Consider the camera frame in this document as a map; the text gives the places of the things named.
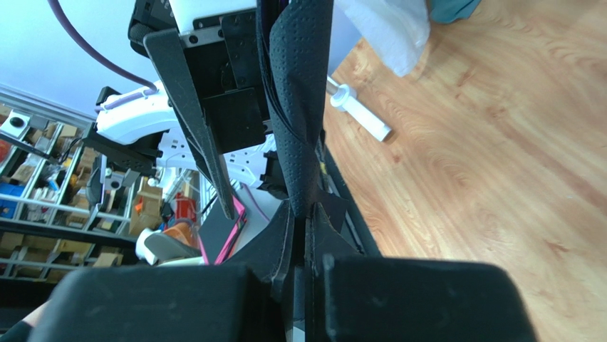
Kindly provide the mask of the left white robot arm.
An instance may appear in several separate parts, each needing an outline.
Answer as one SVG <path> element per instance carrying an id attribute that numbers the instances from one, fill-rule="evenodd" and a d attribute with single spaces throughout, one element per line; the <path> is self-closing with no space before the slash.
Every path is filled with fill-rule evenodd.
<path id="1" fill-rule="evenodd" d="M 143 175 L 197 170 L 225 212 L 230 180 L 286 199 L 259 66 L 256 2 L 137 1 L 128 38 L 159 79 L 125 94 L 102 89 L 86 145 Z"/>

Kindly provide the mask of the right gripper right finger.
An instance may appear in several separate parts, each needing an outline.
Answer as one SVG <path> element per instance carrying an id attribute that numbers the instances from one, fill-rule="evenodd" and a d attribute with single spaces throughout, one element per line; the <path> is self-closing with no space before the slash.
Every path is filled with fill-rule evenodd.
<path id="1" fill-rule="evenodd" d="M 364 256 L 315 204 L 306 223 L 307 341 L 535 341 L 493 264 Z"/>

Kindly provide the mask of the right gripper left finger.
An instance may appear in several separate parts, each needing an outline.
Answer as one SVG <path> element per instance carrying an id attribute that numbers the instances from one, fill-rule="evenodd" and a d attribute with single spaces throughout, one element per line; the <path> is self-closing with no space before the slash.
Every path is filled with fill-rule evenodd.
<path id="1" fill-rule="evenodd" d="M 31 341 L 291 341 L 271 288 L 277 239 L 294 223 L 282 202 L 267 227 L 218 266 L 87 268 L 51 294 Z"/>

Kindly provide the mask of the black paper napkin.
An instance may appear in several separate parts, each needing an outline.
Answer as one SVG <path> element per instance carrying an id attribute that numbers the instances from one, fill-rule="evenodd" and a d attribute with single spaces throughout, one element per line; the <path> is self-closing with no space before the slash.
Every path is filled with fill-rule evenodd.
<path id="1" fill-rule="evenodd" d="M 341 230 L 347 202 L 322 191 L 316 150 L 323 131 L 332 1 L 258 1 L 261 77 L 277 153 L 295 216 L 321 202 Z"/>

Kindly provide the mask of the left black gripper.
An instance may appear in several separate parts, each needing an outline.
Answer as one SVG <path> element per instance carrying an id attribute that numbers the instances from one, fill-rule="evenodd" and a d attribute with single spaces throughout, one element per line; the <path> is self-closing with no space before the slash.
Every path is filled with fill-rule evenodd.
<path id="1" fill-rule="evenodd" d="M 214 186 L 228 219 L 235 218 L 233 190 L 219 153 L 260 145 L 270 130 L 256 5 L 256 1 L 181 1 L 185 53 L 175 29 L 149 33 L 143 39 L 197 169 Z"/>

